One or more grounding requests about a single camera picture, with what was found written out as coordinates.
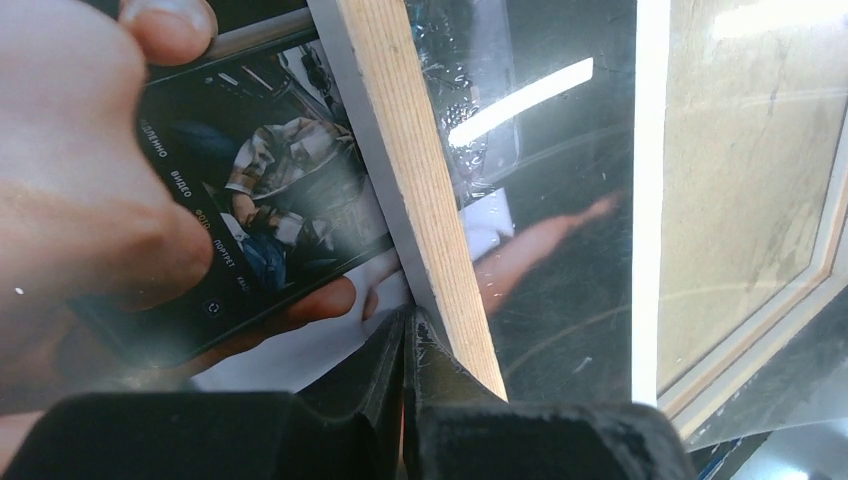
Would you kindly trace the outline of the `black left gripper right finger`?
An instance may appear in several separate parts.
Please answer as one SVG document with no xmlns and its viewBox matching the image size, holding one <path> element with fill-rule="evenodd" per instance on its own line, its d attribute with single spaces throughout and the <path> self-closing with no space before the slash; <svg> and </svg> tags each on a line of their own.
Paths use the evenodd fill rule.
<svg viewBox="0 0 848 480">
<path fill-rule="evenodd" d="M 680 437 L 634 403 L 508 403 L 404 311 L 404 461 L 413 479 L 694 479 Z"/>
</svg>

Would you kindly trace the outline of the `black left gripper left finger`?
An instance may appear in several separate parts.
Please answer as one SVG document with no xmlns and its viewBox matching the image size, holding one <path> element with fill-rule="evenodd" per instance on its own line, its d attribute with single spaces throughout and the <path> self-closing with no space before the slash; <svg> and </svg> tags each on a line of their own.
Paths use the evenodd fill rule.
<svg viewBox="0 0 848 480">
<path fill-rule="evenodd" d="M 298 393 L 89 394 L 38 420 L 8 479 L 391 479 L 406 312 Z"/>
</svg>

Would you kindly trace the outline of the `colour photo print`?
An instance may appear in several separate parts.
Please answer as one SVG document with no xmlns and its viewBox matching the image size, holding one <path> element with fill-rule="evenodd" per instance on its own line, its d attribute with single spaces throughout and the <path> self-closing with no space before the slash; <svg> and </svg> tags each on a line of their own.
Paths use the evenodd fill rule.
<svg viewBox="0 0 848 480">
<path fill-rule="evenodd" d="M 123 1 L 2 3 L 3 413 L 298 393 L 409 307 L 508 403 L 655 408 L 635 2 L 543 5 L 536 61 L 512 1 L 216 9 L 144 47 Z"/>
</svg>

